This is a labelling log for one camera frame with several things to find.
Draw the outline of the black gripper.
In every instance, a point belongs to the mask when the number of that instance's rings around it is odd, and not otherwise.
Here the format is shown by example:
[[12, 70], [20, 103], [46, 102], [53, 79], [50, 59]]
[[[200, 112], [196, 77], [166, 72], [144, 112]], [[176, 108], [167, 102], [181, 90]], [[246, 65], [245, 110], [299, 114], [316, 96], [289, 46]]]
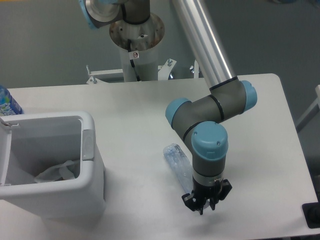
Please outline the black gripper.
[[202, 185], [194, 178], [192, 181], [192, 193], [186, 193], [181, 198], [187, 208], [193, 212], [198, 211], [200, 215], [203, 215], [204, 209], [209, 205], [214, 211], [218, 202], [223, 201], [232, 189], [228, 179], [215, 180], [211, 186]]

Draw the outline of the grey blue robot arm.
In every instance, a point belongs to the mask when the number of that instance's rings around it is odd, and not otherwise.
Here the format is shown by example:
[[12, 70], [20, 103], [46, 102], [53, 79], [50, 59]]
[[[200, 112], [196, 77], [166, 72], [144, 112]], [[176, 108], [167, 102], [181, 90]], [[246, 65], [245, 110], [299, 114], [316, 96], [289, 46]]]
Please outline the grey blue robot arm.
[[[79, 5], [90, 28], [109, 26], [126, 82], [159, 78], [155, 49], [165, 27], [151, 12], [148, 0], [81, 0]], [[252, 109], [257, 92], [232, 71], [205, 3], [175, 0], [173, 6], [210, 92], [196, 101], [175, 99], [165, 111], [168, 123], [192, 154], [193, 189], [182, 200], [191, 211], [202, 213], [205, 206], [214, 209], [232, 189], [223, 178], [229, 144], [222, 122]]]

